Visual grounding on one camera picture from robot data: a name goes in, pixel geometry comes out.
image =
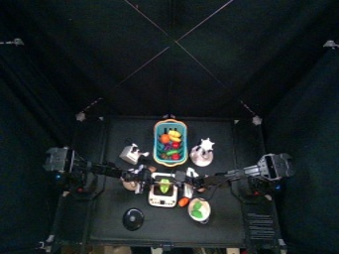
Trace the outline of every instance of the toy fruit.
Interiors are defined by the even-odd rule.
[[[172,158],[172,160],[178,161],[178,160],[181,160],[181,155],[179,154],[174,154],[171,156],[171,158]]]
[[[170,130],[168,131],[168,135],[175,137],[175,138],[181,138],[182,134],[179,131],[174,131],[174,130]]]
[[[167,143],[170,143],[170,141],[171,141],[170,135],[168,135],[168,134],[163,134],[163,135],[160,136],[160,142],[162,142],[163,144],[167,144]]]
[[[170,139],[174,141],[174,142],[182,142],[182,139],[175,137],[175,136],[171,136],[170,135]]]
[[[181,148],[181,142],[174,142],[172,143],[172,148],[179,149]]]

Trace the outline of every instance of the black tabletop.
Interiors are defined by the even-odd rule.
[[[185,119],[189,130],[189,152],[202,139],[210,138],[214,145],[214,162],[207,167],[198,167],[190,160],[186,164],[167,168],[159,165],[151,155],[139,163],[155,166],[158,172],[171,173],[194,168],[201,176],[214,175],[251,166],[262,155],[262,139],[250,121]],[[126,141],[132,141],[142,152],[152,152],[154,119],[111,118],[104,137],[104,158],[123,169],[136,169],[126,163],[119,154]],[[148,203],[148,190],[135,194],[127,190],[120,180],[106,178],[104,192],[95,200],[91,215],[88,241],[107,244],[150,245],[172,244],[174,246],[245,246],[245,224],[242,205],[233,196],[227,184],[217,191],[202,194],[210,198],[211,217],[207,224],[193,220],[187,207],[156,207]],[[122,223],[126,211],[138,208],[144,214],[142,227],[130,231]]]

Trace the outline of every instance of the small figurine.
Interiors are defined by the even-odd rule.
[[[209,166],[214,161],[214,148],[215,143],[209,139],[202,139],[202,142],[198,146],[193,148],[190,157],[194,164],[199,167]]]

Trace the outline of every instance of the cable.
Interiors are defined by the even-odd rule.
[[[219,182],[219,183],[215,185],[215,188],[214,188],[213,193],[211,193],[211,195],[210,195],[209,198],[202,198],[202,197],[198,197],[198,196],[197,196],[197,198],[198,198],[199,200],[210,201],[210,200],[213,199],[213,197],[215,196],[215,193],[217,193],[217,190],[218,190],[219,186],[221,186],[222,184],[229,183],[229,182],[233,182],[233,181],[235,181],[235,180],[238,180],[238,179],[239,179],[239,177],[226,178],[222,182]]]

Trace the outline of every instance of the red toy pepper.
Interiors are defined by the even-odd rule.
[[[174,154],[171,158],[172,158],[172,160],[178,161],[178,160],[181,160],[181,155],[179,154]]]

